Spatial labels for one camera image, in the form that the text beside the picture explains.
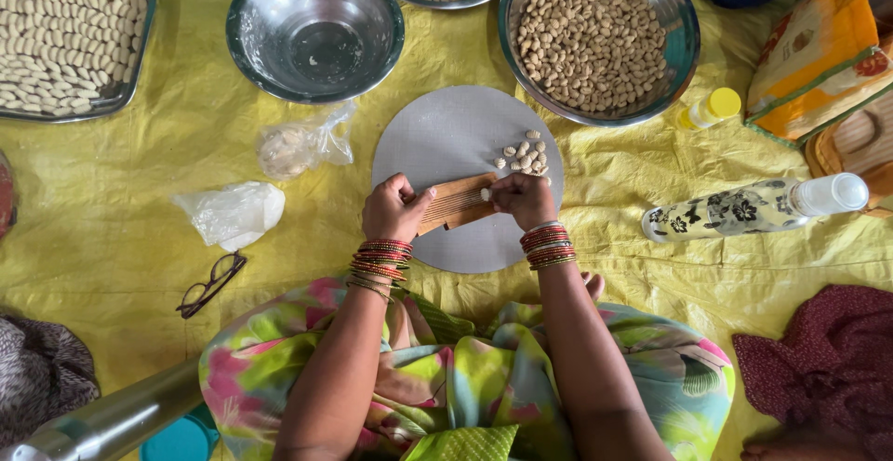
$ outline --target wooden ridged board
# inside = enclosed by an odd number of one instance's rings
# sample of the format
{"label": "wooden ridged board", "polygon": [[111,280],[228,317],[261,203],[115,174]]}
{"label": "wooden ridged board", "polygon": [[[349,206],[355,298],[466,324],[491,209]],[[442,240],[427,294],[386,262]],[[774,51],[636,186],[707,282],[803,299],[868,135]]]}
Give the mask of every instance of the wooden ridged board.
{"label": "wooden ridged board", "polygon": [[438,193],[421,218],[419,236],[437,227],[449,230],[495,214],[493,205],[480,198],[480,190],[496,181],[497,174],[489,172],[434,186]]}

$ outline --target small plastic bottle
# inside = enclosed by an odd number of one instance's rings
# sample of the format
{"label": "small plastic bottle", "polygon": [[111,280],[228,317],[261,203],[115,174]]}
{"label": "small plastic bottle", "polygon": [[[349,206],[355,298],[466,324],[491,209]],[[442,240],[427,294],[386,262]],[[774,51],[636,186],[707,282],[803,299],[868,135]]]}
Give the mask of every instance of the small plastic bottle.
{"label": "small plastic bottle", "polygon": [[733,118],[739,112],[741,112],[741,97],[735,90],[721,87],[680,112],[677,123],[682,129],[700,131]]}
{"label": "small plastic bottle", "polygon": [[852,173],[801,182],[769,179],[645,212],[642,230],[658,243],[803,227],[812,217],[861,210],[868,188]]}

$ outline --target floral print bottle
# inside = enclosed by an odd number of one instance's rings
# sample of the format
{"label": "floral print bottle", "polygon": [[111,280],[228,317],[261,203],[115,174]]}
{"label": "floral print bottle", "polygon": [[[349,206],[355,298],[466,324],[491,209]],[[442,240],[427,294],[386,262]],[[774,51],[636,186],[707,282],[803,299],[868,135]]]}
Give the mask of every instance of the floral print bottle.
{"label": "floral print bottle", "polygon": [[866,203],[868,188],[852,173],[806,182],[770,179],[653,208],[642,217],[642,230],[659,243],[774,232],[803,227],[819,215],[860,210]]}

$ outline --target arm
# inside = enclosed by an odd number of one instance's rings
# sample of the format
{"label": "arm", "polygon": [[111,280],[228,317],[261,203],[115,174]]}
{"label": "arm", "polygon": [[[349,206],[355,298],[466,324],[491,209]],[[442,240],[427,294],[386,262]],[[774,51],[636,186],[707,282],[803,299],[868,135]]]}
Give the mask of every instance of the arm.
{"label": "arm", "polygon": [[[363,208],[366,238],[412,241],[434,192],[403,203],[414,196],[402,173],[378,185]],[[353,451],[373,397],[386,310],[387,301],[378,293],[358,285],[347,290],[288,396],[275,461],[341,460]]]}
{"label": "arm", "polygon": [[[555,220],[545,180],[514,173],[492,187],[497,212],[525,232]],[[574,261],[539,270],[555,381],[582,459],[667,460],[636,383]]]}

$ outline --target yellow bottle cap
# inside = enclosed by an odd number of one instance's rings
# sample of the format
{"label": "yellow bottle cap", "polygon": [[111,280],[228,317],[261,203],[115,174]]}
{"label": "yellow bottle cap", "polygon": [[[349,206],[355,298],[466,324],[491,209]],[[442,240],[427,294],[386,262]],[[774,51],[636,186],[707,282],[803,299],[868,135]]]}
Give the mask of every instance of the yellow bottle cap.
{"label": "yellow bottle cap", "polygon": [[741,97],[735,93],[735,90],[721,87],[710,93],[707,107],[710,109],[710,113],[716,117],[727,120],[741,112]]}

